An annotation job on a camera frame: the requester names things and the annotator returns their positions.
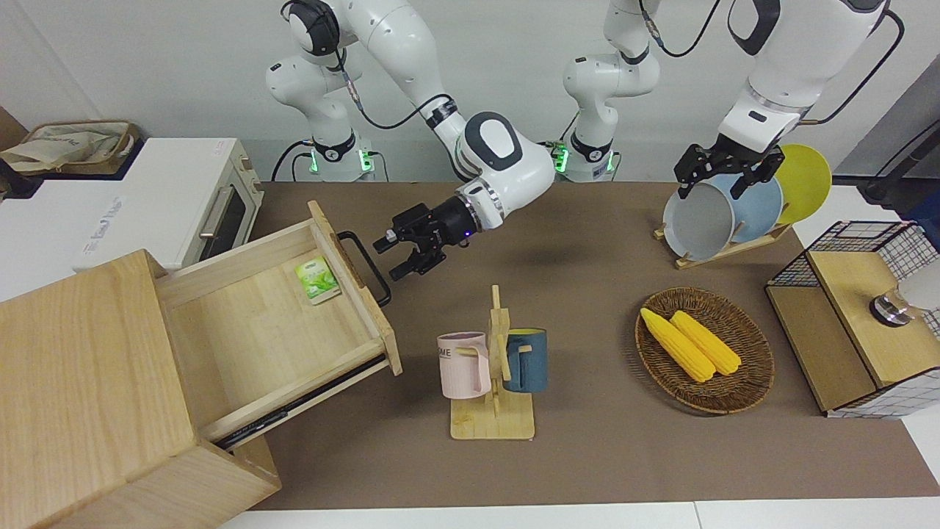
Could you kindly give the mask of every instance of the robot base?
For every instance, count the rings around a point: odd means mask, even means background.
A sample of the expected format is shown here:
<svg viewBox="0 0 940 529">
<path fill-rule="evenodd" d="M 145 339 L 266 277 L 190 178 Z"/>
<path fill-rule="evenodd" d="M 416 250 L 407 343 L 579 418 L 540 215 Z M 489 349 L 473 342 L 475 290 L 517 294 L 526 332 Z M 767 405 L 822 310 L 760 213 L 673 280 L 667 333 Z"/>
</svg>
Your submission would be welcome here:
<svg viewBox="0 0 940 529">
<path fill-rule="evenodd" d="M 367 154 L 371 149 L 371 142 L 358 135 L 355 146 L 338 162 L 311 149 L 313 163 L 309 169 L 297 171 L 297 182 L 374 182 L 375 167 Z"/>
<path fill-rule="evenodd" d="M 588 163 L 575 159 L 572 154 L 564 171 L 558 174 L 562 181 L 575 182 L 577 184 L 589 184 L 593 182 L 610 182 L 614 168 L 611 165 L 613 151 L 608 152 L 600 161 Z"/>
</svg>

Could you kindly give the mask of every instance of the brown tabletop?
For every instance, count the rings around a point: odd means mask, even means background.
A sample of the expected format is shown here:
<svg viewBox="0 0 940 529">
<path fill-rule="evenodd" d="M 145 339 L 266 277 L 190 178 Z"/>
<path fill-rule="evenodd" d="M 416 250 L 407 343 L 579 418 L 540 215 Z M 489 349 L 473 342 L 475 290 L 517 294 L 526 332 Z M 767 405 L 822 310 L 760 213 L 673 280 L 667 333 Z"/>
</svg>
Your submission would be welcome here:
<svg viewBox="0 0 940 529">
<path fill-rule="evenodd" d="M 393 215 L 454 184 L 268 184 L 253 235 L 309 218 L 370 246 Z M 393 284 L 384 311 L 404 374 L 384 371 L 267 435 L 284 488 L 259 509 L 533 505 L 940 494 L 900 421 L 825 419 L 763 286 L 801 247 L 769 247 L 679 271 L 650 233 L 672 184 L 556 184 L 505 226 Z M 411 249 L 377 258 L 388 270 Z M 358 258 L 363 277 L 368 270 Z M 514 327 L 548 329 L 550 385 L 533 441 L 453 441 L 435 337 L 485 330 L 499 284 Z M 638 374 L 633 328 L 649 295 L 696 286 L 760 325 L 776 380 L 754 409 L 701 417 Z"/>
</svg>

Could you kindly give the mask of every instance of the yellow plate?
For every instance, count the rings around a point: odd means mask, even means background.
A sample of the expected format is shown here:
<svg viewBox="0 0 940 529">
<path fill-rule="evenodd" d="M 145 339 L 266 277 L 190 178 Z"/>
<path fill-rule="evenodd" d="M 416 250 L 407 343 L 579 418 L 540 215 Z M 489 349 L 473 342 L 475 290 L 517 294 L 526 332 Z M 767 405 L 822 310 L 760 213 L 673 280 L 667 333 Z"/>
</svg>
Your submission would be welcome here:
<svg viewBox="0 0 940 529">
<path fill-rule="evenodd" d="M 825 157 L 812 147 L 799 144 L 781 147 L 786 159 L 776 172 L 788 204 L 780 215 L 780 224 L 792 224 L 816 213 L 829 196 L 832 169 Z"/>
</svg>

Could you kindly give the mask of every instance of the white toaster oven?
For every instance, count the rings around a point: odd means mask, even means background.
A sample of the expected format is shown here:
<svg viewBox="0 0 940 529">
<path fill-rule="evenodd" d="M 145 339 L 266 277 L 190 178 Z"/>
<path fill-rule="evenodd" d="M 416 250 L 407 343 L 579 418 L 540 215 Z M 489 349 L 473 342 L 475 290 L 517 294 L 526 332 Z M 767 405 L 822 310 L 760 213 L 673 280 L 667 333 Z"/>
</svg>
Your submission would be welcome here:
<svg viewBox="0 0 940 529">
<path fill-rule="evenodd" d="M 236 138 L 151 138 L 88 226 L 75 271 L 145 248 L 178 270 L 247 241 L 264 197 Z"/>
</svg>

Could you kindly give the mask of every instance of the corn cob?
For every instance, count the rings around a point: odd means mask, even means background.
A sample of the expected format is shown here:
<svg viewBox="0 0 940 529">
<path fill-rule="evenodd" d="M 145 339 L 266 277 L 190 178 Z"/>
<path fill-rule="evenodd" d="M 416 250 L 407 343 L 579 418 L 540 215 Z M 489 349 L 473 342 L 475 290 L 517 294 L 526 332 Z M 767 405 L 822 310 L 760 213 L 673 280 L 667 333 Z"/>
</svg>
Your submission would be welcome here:
<svg viewBox="0 0 940 529">
<path fill-rule="evenodd" d="M 718 373 L 730 375 L 741 367 L 741 357 L 688 313 L 676 311 L 669 321 L 705 353 Z"/>
<path fill-rule="evenodd" d="M 640 309 L 640 314 L 653 338 L 663 346 L 672 360 L 676 361 L 689 377 L 695 382 L 704 382 L 714 377 L 712 362 L 663 316 L 649 309 Z"/>
</svg>

